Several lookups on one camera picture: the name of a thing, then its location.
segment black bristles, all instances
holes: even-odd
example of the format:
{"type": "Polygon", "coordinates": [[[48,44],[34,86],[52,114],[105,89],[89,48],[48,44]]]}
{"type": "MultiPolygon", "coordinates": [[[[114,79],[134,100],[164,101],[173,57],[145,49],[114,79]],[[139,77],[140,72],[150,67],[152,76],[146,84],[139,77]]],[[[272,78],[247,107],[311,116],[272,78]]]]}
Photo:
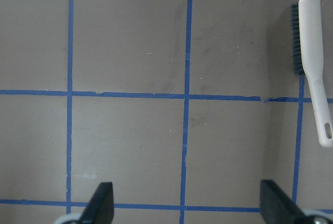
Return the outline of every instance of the black bristles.
{"type": "Polygon", "coordinates": [[[300,26],[298,18],[298,4],[291,7],[291,27],[292,27],[292,59],[293,69],[296,74],[304,74],[301,57],[300,26]]]}

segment hole in brush handle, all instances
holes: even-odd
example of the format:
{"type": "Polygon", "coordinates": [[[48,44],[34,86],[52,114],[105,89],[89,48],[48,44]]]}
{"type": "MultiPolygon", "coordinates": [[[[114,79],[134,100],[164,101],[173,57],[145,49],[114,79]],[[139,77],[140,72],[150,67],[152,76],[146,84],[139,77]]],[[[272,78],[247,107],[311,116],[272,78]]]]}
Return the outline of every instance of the hole in brush handle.
{"type": "Polygon", "coordinates": [[[331,130],[331,125],[329,123],[326,123],[325,125],[325,133],[326,133],[326,137],[328,139],[332,138],[332,130],[331,130]]]}

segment grid square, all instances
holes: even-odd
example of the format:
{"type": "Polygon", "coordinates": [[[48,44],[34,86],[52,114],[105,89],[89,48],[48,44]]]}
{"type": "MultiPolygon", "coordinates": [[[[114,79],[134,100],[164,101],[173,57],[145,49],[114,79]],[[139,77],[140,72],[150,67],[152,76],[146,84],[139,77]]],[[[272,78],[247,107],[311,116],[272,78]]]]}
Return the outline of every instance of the grid square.
{"type": "Polygon", "coordinates": [[[0,95],[0,199],[66,199],[65,97],[0,95]]]}
{"type": "Polygon", "coordinates": [[[312,105],[303,105],[302,146],[297,202],[302,208],[332,209],[333,154],[323,148],[318,135],[312,105]]]}
{"type": "MultiPolygon", "coordinates": [[[[333,47],[331,40],[333,38],[333,26],[331,24],[333,14],[333,0],[321,0],[322,4],[322,29],[323,29],[323,45],[324,45],[324,87],[326,96],[333,98],[333,47]]],[[[304,96],[310,97],[308,83],[305,83],[304,96]]]]}
{"type": "Polygon", "coordinates": [[[192,94],[297,97],[290,5],[298,0],[193,0],[192,94]]]}
{"type": "MultiPolygon", "coordinates": [[[[73,213],[82,213],[84,208],[73,207],[73,213]]],[[[112,224],[147,224],[160,223],[170,224],[179,223],[179,211],[154,210],[154,209],[121,209],[114,210],[112,224]]]]}
{"type": "Polygon", "coordinates": [[[73,101],[72,199],[87,202],[101,181],[117,203],[179,204],[183,100],[73,101]]]}
{"type": "Polygon", "coordinates": [[[185,224],[243,224],[255,223],[264,224],[259,213],[231,213],[231,212],[197,212],[187,211],[185,214],[185,224]]]}
{"type": "Polygon", "coordinates": [[[187,0],[75,0],[73,88],[183,93],[187,0]]]}
{"type": "Polygon", "coordinates": [[[0,89],[66,91],[68,0],[0,4],[0,89]]]}
{"type": "Polygon", "coordinates": [[[297,103],[191,101],[186,204],[258,207],[261,179],[291,195],[297,103]]]}
{"type": "Polygon", "coordinates": [[[66,209],[64,207],[0,204],[0,216],[2,223],[54,223],[56,219],[65,214],[66,209]]]}

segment vertical blue line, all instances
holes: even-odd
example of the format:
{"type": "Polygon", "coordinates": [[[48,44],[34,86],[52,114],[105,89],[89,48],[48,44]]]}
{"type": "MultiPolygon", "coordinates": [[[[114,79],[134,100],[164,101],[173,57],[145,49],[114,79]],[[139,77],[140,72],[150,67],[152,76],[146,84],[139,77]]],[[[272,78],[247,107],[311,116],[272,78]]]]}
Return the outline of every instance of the vertical blue line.
{"type": "Polygon", "coordinates": [[[68,61],[67,61],[67,180],[66,213],[71,213],[71,173],[72,173],[72,67],[73,67],[73,11],[74,0],[68,0],[68,61]]]}
{"type": "Polygon", "coordinates": [[[299,103],[298,103],[298,116],[297,116],[295,161],[294,161],[293,183],[292,183],[292,200],[294,202],[297,201],[298,172],[299,172],[300,154],[301,154],[302,120],[303,120],[303,103],[304,103],[304,80],[305,80],[305,76],[301,75],[300,76],[299,103]]]}
{"type": "Polygon", "coordinates": [[[186,191],[186,154],[188,136],[188,111],[189,111],[189,78],[190,78],[190,54],[191,54],[191,26],[192,26],[192,1],[187,0],[186,19],[186,54],[185,54],[185,100],[183,121],[183,150],[182,150],[182,175],[181,175],[181,215],[180,224],[184,224],[185,217],[185,191],[186,191]]]}

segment cleaning brush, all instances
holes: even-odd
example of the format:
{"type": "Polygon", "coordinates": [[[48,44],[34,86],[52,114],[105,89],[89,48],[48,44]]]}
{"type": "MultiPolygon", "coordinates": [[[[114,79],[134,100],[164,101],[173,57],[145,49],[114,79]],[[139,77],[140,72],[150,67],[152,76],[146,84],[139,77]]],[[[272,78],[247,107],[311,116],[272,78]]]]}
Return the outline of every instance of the cleaning brush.
{"type": "Polygon", "coordinates": [[[323,84],[323,34],[320,0],[299,0],[291,6],[293,64],[308,79],[319,143],[333,146],[332,119],[323,84]]]}

